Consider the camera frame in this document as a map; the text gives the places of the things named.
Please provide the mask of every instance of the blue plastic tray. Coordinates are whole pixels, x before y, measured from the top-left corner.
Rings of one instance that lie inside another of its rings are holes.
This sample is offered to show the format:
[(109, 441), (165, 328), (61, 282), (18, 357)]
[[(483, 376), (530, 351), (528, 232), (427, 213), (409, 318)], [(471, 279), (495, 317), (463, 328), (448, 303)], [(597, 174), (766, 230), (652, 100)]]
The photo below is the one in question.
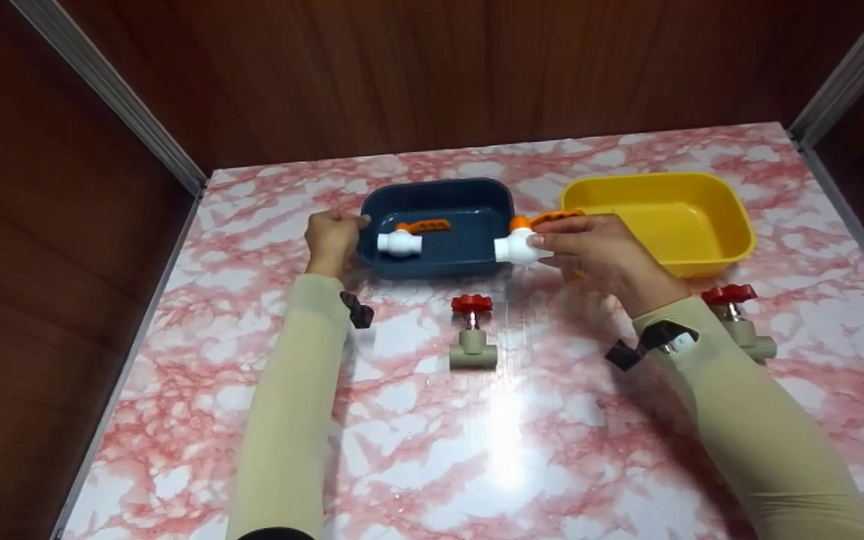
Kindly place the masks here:
[[(512, 194), (492, 178), (423, 181), (376, 189), (362, 205), (371, 223), (359, 237), (359, 259), (387, 280), (466, 278), (502, 268), (494, 239), (509, 233), (515, 215)], [(422, 233), (422, 253), (396, 257), (375, 249), (378, 233), (397, 223), (447, 219), (450, 230)]]

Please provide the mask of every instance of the black strap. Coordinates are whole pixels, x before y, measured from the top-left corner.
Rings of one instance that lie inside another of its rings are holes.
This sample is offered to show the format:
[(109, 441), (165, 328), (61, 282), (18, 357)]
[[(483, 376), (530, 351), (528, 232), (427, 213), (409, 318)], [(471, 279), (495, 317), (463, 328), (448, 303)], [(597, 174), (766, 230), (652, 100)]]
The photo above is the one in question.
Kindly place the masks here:
[(349, 308), (349, 320), (352, 321), (353, 327), (364, 329), (371, 327), (371, 320), (375, 317), (373, 308), (361, 304), (356, 295), (342, 291), (339, 293), (339, 298), (342, 303)]
[(683, 334), (692, 336), (693, 341), (699, 341), (699, 332), (692, 328), (683, 327), (683, 325), (672, 321), (655, 321), (642, 331), (642, 338), (639, 338), (638, 346), (633, 349), (625, 341), (619, 339), (609, 349), (609, 352), (606, 352), (606, 359), (618, 369), (629, 371), (641, 359), (644, 359), (649, 351), (658, 349)]

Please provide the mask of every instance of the arm sleeve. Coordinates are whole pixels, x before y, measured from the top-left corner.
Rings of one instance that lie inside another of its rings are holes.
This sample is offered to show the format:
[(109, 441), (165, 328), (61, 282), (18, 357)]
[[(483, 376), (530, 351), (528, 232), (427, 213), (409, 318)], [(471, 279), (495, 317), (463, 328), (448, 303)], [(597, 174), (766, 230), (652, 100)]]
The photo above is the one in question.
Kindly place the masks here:
[(246, 421), (229, 539), (266, 527), (322, 535), (326, 439), (350, 324), (341, 290), (338, 280), (315, 274), (292, 286)]
[(731, 340), (700, 298), (633, 321), (698, 332), (685, 352), (651, 352), (695, 421), (700, 441), (766, 540), (864, 539), (864, 502), (829, 437)]

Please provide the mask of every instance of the metal frame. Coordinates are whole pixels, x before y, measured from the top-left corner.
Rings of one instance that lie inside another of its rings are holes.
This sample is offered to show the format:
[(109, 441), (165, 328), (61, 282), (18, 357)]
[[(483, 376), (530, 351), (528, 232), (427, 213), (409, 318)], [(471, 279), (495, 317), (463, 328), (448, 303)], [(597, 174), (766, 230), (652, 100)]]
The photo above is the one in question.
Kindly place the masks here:
[(56, 0), (10, 0), (55, 51), (79, 72), (97, 95), (111, 107), (148, 150), (198, 197), (206, 185), (206, 174), (182, 150), (158, 122), (133, 89), (122, 79), (102, 52)]
[(55, 520), (55, 526), (52, 527), (52, 536), (55, 540), (62, 537), (62, 531), (65, 530), (65, 524), (68, 523), (69, 515), (72, 513), (72, 508), (75, 506), (76, 500), (79, 499), (79, 494), (82, 492), (82, 486), (86, 483), (86, 478), (89, 476), (89, 470), (92, 469), (92, 462), (95, 461), (96, 452), (99, 452), (99, 445), (102, 442), (102, 436), (106, 433), (106, 427), (109, 426), (109, 420), (113, 417), (113, 411), (116, 410), (119, 395), (122, 393), (122, 387), (129, 377), (131, 366), (135, 362), (135, 356), (138, 353), (138, 348), (145, 340), (146, 332), (149, 330), (149, 325), (152, 324), (152, 319), (155, 315), (155, 310), (158, 308), (158, 301), (162, 298), (162, 293), (165, 292), (165, 286), (169, 283), (169, 277), (172, 276), (172, 270), (176, 267), (176, 261), (179, 260), (179, 253), (182, 252), (182, 246), (185, 245), (185, 237), (188, 236), (189, 229), (192, 228), (192, 223), (195, 221), (196, 213), (199, 211), (199, 204), (202, 202), (202, 197), (196, 197), (192, 202), (192, 208), (189, 208), (188, 215), (185, 216), (185, 223), (182, 224), (182, 230), (178, 233), (178, 238), (175, 239), (175, 245), (172, 246), (172, 253), (169, 253), (169, 260), (165, 264), (162, 275), (158, 278), (158, 284), (155, 286), (155, 291), (151, 294), (148, 305), (145, 308), (145, 314), (142, 316), (142, 322), (139, 324), (133, 344), (129, 348), (129, 355), (126, 356), (126, 361), (122, 365), (122, 370), (119, 372), (118, 379), (115, 381), (109, 400), (106, 403), (106, 408), (102, 412), (102, 417), (99, 419), (99, 424), (95, 428), (95, 433), (92, 434), (92, 441), (89, 442), (88, 448), (85, 451), (85, 457), (82, 458), (82, 463), (79, 465), (79, 472), (76, 472), (75, 481), (72, 482), (72, 488), (69, 489), (68, 495), (65, 497), (65, 503), (62, 505), (61, 512), (58, 513), (58, 519)]
[(815, 146), (864, 92), (864, 32), (819, 92), (799, 113), (789, 133), (802, 146)]
[(822, 158), (812, 148), (812, 145), (802, 145), (799, 153), (802, 155), (803, 160), (805, 160), (805, 164), (808, 165), (809, 170), (812, 171), (816, 182), (819, 182), (822, 191), (825, 191), (826, 197), (829, 197), (833, 208), (839, 213), (842, 222), (846, 225), (849, 233), (851, 233), (859, 249), (862, 251), (862, 255), (864, 255), (864, 226), (862, 226), (860, 219), (858, 219), (858, 216), (855, 215), (855, 212), (849, 206), (845, 195), (839, 190), (836, 181), (833, 180), (833, 176), (829, 174), (826, 165), (822, 163)]

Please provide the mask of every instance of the pink marble surface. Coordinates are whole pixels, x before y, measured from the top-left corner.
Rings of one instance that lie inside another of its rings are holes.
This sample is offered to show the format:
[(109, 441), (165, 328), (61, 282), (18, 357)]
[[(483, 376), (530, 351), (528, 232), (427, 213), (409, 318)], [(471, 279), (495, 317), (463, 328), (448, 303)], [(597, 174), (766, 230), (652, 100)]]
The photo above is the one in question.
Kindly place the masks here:
[[(778, 124), (603, 136), (217, 172), (65, 530), (67, 539), (219, 538), (251, 389), (310, 212), (355, 212), (395, 182), (489, 176), (517, 210), (573, 178), (700, 170), (743, 199), (769, 365), (826, 428), (864, 492), (864, 256)], [(713, 283), (696, 283), (696, 288)], [(449, 298), (491, 294), (494, 373), (450, 373)], [(548, 269), (358, 288), (333, 409), (329, 538), (744, 538), (751, 530), (647, 364), (603, 353), (629, 321)]]

